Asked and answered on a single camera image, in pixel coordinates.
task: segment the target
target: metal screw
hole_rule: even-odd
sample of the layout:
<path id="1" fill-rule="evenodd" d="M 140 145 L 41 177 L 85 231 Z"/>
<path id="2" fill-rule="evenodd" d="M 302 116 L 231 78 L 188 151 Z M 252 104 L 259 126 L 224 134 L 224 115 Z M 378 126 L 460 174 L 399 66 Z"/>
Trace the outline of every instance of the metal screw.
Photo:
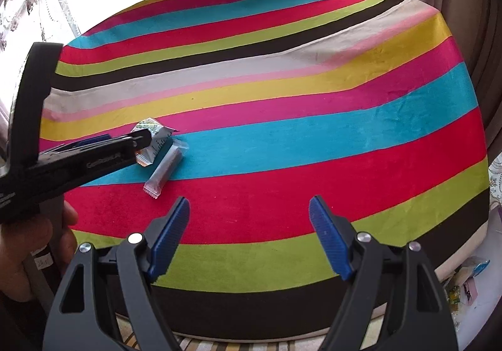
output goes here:
<path id="1" fill-rule="evenodd" d="M 368 232 L 359 232 L 357 234 L 357 240 L 359 242 L 368 243 L 369 241 L 371 241 L 371 235 Z"/>
<path id="2" fill-rule="evenodd" d="M 87 253 L 92 249 L 92 246 L 89 242 L 84 242 L 82 245 L 78 247 L 78 250 L 81 251 L 82 253 Z"/>
<path id="3" fill-rule="evenodd" d="M 132 243 L 135 245 L 136 243 L 140 243 L 143 240 L 143 235 L 140 233 L 131 233 L 129 237 L 127 238 L 127 241 L 129 243 Z"/>
<path id="4" fill-rule="evenodd" d="M 420 245 L 420 243 L 418 242 L 410 242 L 408 243 L 408 247 L 413 252 L 420 252 L 420 249 L 422 249 L 422 245 Z"/>

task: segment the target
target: blue stripe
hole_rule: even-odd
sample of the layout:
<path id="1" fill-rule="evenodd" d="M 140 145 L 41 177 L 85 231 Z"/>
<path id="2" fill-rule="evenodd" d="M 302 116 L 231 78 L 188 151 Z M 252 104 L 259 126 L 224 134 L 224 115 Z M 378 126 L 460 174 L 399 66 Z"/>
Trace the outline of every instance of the blue stripe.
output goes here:
<path id="1" fill-rule="evenodd" d="M 424 137 L 477 105 L 462 62 L 426 86 L 375 108 L 178 136 L 190 149 L 172 179 L 276 170 L 386 149 Z M 133 165 L 87 185 L 144 183 L 154 168 Z"/>
<path id="2" fill-rule="evenodd" d="M 91 36 L 79 36 L 69 43 L 79 49 L 93 49 L 108 43 L 120 42 L 150 33 L 164 32 L 171 29 L 227 21 L 250 15 L 261 14 L 291 8 L 322 0 L 242 0 L 230 4 L 211 5 L 182 11 L 173 11 L 139 21 L 117 25 Z"/>

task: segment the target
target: table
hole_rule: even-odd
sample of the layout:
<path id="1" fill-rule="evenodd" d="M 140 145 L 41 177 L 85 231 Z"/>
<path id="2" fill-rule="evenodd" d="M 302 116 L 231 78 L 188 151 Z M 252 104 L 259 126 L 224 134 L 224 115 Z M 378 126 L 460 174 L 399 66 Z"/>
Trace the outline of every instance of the table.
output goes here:
<path id="1" fill-rule="evenodd" d="M 308 220 L 315 194 L 381 242 L 420 241 L 435 267 L 488 219 L 473 87 L 441 14 L 418 0 L 145 0 L 65 46 L 53 79 L 43 149 L 147 117 L 190 146 L 158 200 L 142 190 L 158 160 L 67 194 L 78 240 L 98 246 L 189 199 L 154 287 L 178 333 L 330 325 L 344 284 Z"/>

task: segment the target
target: hand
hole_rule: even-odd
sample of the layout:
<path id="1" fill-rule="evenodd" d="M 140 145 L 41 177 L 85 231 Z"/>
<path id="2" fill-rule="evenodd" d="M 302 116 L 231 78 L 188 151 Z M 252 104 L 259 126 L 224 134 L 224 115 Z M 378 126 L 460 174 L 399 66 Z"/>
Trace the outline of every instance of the hand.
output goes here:
<path id="1" fill-rule="evenodd" d="M 77 211 L 64 203 L 63 235 L 59 242 L 59 256 L 62 272 L 66 270 L 76 248 L 77 239 L 68 226 L 75 225 Z M 12 300 L 32 300 L 28 276 L 24 272 L 23 260 L 32 252 L 47 245 L 52 236 L 52 224 L 42 215 L 23 222 L 0 225 L 0 291 Z"/>

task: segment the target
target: blue rubber pad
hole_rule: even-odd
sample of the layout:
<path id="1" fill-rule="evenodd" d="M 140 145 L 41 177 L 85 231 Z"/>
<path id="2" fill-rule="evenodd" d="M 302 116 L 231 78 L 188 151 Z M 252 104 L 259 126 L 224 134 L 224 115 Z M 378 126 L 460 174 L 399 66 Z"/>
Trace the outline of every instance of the blue rubber pad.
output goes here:
<path id="1" fill-rule="evenodd" d="M 309 203 L 309 218 L 319 238 L 329 264 L 343 280 L 348 280 L 354 273 L 349 259 L 349 248 L 333 224 L 327 208 L 314 197 Z"/>
<path id="2" fill-rule="evenodd" d="M 190 204 L 188 199 L 182 198 L 152 246 L 151 266 L 147 273 L 151 283 L 167 272 L 189 219 Z"/>

